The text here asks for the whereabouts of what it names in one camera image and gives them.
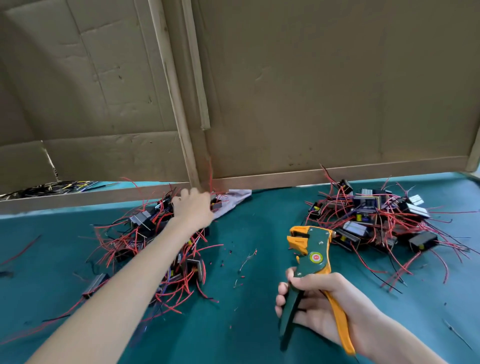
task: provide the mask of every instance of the green table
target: green table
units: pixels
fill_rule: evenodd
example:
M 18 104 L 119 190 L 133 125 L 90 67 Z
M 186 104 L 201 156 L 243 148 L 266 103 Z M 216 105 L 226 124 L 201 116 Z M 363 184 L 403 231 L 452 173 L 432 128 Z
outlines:
M 464 177 L 441 174 L 401 181 L 405 188 L 416 186 L 412 192 L 421 195 L 426 207 L 443 205 L 442 211 L 479 209 L 480 189 Z M 380 186 L 382 182 L 357 182 L 353 187 L 372 185 Z M 169 313 L 156 318 L 141 342 L 126 349 L 121 362 L 356 363 L 340 347 L 300 327 L 295 329 L 289 349 L 279 350 L 275 296 L 285 269 L 295 262 L 286 236 L 291 226 L 302 223 L 308 209 L 304 200 L 315 201 L 319 190 L 327 191 L 328 188 L 313 186 L 255 192 L 250 200 L 214 222 L 208 244 L 224 246 L 204 252 L 207 267 L 204 291 L 220 303 L 194 294 L 180 307 L 182 315 Z M 78 301 L 88 283 L 73 272 L 87 279 L 93 277 L 90 266 L 84 261 L 97 247 L 94 240 L 78 236 L 93 237 L 89 224 L 110 223 L 124 210 L 77 208 L 0 220 L 3 247 L 0 261 L 43 234 L 23 256 L 2 267 L 2 270 L 12 270 L 15 276 L 0 279 L 0 337 L 56 317 Z M 471 237 L 462 241 L 479 248 L 480 214 L 441 216 L 441 219 L 450 218 L 453 218 L 450 224 L 435 224 L 454 236 Z M 242 270 L 243 285 L 233 288 L 239 277 L 239 267 L 255 249 L 257 255 Z M 442 263 L 432 253 L 427 253 L 412 265 L 415 275 L 405 277 L 408 287 L 397 285 L 403 294 L 379 288 L 381 282 L 358 258 L 338 246 L 332 246 L 330 258 L 334 271 L 342 273 L 382 311 L 402 323 L 448 362 L 478 362 L 478 354 L 449 331 L 443 319 L 472 347 L 480 347 L 477 310 L 480 256 L 471 253 L 471 260 L 463 259 L 461 264 L 453 250 L 437 247 L 436 251 L 450 268 L 448 282 L 442 284 Z M 389 260 L 380 253 L 363 255 L 372 268 L 392 271 Z M 399 259 L 406 258 L 399 253 Z M 23 363 L 54 327 L 1 346 L 0 363 Z

